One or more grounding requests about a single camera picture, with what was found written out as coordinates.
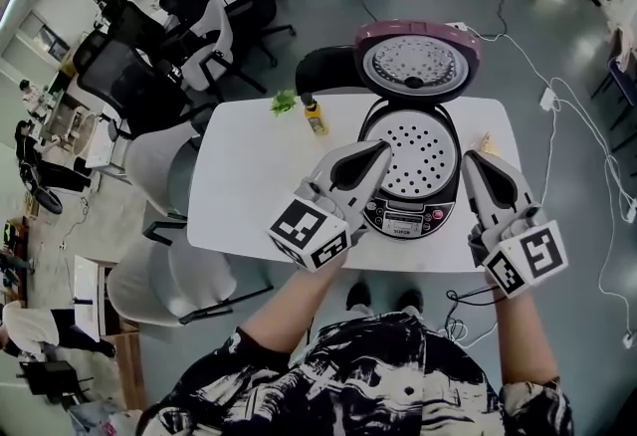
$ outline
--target shoe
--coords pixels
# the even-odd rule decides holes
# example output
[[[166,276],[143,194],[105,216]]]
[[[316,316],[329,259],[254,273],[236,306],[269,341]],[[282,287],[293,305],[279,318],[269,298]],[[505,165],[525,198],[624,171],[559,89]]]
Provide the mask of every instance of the shoe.
[[[417,289],[410,289],[409,291],[405,291],[400,298],[398,299],[398,304],[396,305],[396,311],[401,312],[405,307],[415,307],[418,309],[418,312],[422,314],[422,294]]]
[[[101,342],[102,345],[102,349],[100,350],[100,353],[103,354],[106,358],[115,358],[117,356],[117,350],[115,349],[115,346],[112,345],[110,342],[106,342],[105,340],[103,340]]]
[[[371,294],[369,287],[364,282],[354,284],[347,294],[347,302],[345,306],[350,311],[355,305],[365,305],[371,307]]]

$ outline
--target small bottle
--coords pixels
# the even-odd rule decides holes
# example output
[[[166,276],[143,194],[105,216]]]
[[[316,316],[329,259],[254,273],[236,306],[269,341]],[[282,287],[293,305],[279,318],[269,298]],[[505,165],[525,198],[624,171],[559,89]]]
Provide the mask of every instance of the small bottle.
[[[301,95],[301,102],[306,106],[306,119],[316,135],[327,135],[327,126],[320,114],[320,105],[310,93]]]

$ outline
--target black cable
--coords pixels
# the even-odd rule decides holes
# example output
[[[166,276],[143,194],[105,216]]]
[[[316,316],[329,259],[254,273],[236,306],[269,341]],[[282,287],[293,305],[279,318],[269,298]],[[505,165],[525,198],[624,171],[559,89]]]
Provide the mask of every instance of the black cable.
[[[498,18],[502,22],[503,31],[498,34],[480,34],[480,36],[484,38],[497,38],[498,36],[509,34],[509,25],[507,24],[507,21],[505,20],[505,17],[503,16],[504,7],[505,7],[505,0],[499,0],[498,11],[496,12],[496,15],[498,15]]]
[[[456,293],[454,290],[450,289],[449,291],[447,291],[446,293],[447,298],[453,302],[453,306],[451,307],[449,313],[447,314],[447,317],[445,318],[445,332],[447,333],[448,339],[453,340],[453,339],[459,338],[459,335],[455,335],[456,328],[459,328],[460,331],[462,331],[462,327],[466,327],[465,324],[462,322],[462,320],[457,320],[456,318],[452,318],[452,315],[454,311],[458,308],[458,306],[460,304],[468,305],[471,307],[486,307],[489,305],[495,305],[501,302],[502,300],[504,300],[506,296],[498,298],[497,300],[492,300],[490,302],[484,302],[484,303],[466,302],[465,299],[474,297],[476,295],[481,295],[483,293],[489,293],[496,288],[497,286],[480,288],[475,291],[470,291],[469,293],[466,293],[461,296],[459,296],[458,293]]]
[[[367,8],[367,4],[365,4],[365,0],[360,0],[360,4],[362,4],[362,7],[365,9],[365,11],[367,12],[367,15],[369,15],[369,17],[371,18],[371,20],[373,20],[374,22],[378,22],[378,19],[376,18],[376,15],[374,15],[369,8]]]

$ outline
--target patterned shirt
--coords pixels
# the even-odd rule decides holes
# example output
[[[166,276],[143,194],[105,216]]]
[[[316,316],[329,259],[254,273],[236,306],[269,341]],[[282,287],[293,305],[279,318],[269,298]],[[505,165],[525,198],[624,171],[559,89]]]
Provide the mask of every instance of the patterned shirt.
[[[499,396],[458,346],[404,313],[324,327],[289,361],[238,328],[144,413],[137,434],[573,434],[556,382],[508,384]]]

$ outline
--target rice cooker lid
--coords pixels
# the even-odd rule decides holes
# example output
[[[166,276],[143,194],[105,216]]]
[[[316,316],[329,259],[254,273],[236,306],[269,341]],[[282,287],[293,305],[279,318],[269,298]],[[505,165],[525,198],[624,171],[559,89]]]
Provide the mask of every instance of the rice cooker lid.
[[[354,55],[363,82],[378,95],[434,105],[464,91],[478,69],[480,44],[450,26],[394,20],[362,27]]]

